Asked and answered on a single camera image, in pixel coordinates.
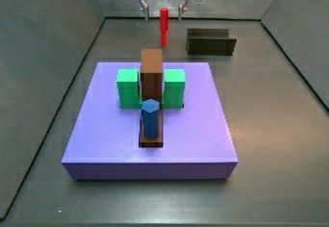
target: gray floor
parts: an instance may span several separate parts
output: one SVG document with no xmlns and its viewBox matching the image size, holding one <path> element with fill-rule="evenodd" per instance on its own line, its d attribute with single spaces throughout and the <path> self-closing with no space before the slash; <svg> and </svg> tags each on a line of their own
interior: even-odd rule
<svg viewBox="0 0 329 227">
<path fill-rule="evenodd" d="M 232 57 L 187 57 L 185 28 L 228 28 Z M 208 62 L 239 164 L 228 180 L 73 181 L 60 165 L 97 62 L 159 47 L 157 20 L 106 20 L 3 223 L 327 223 L 329 118 L 259 22 L 171 21 L 164 62 Z"/>
<path fill-rule="evenodd" d="M 104 16 L 93 0 L 0 0 L 0 4 L 2 218 Z"/>
</svg>

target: blue hexagonal prism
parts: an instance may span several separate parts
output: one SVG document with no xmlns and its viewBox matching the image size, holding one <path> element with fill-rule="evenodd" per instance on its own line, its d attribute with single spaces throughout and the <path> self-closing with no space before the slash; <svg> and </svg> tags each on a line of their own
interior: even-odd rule
<svg viewBox="0 0 329 227">
<path fill-rule="evenodd" d="M 159 136 L 159 102 L 149 99 L 141 103 L 141 119 L 144 125 L 144 136 L 155 139 Z"/>
</svg>

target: red rod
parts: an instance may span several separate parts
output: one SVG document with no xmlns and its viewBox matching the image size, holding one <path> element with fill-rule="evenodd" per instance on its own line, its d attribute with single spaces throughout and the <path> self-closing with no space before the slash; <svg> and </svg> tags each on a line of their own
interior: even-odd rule
<svg viewBox="0 0 329 227">
<path fill-rule="evenodd" d="M 168 31 L 168 24 L 169 24 L 169 11 L 167 8 L 161 8 L 159 10 L 159 30 L 160 30 L 160 45 L 165 46 L 168 43 L 167 39 L 167 31 Z"/>
</svg>

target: purple platform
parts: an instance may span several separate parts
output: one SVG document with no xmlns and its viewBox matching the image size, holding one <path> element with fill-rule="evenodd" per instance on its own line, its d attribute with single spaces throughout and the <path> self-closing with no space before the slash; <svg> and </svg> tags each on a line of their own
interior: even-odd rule
<svg viewBox="0 0 329 227">
<path fill-rule="evenodd" d="M 61 163 L 74 179 L 227 178 L 237 163 L 207 63 L 185 75 L 183 109 L 163 110 L 163 148 L 139 147 L 140 110 L 118 108 L 114 77 L 140 63 L 97 63 Z"/>
</svg>

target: black block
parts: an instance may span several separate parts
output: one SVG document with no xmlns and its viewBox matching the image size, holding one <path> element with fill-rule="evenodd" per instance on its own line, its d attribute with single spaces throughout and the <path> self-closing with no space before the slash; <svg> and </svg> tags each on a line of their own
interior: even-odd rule
<svg viewBox="0 0 329 227">
<path fill-rule="evenodd" d="M 227 29 L 187 29 L 188 55 L 232 56 L 235 43 L 236 39 L 228 37 Z"/>
</svg>

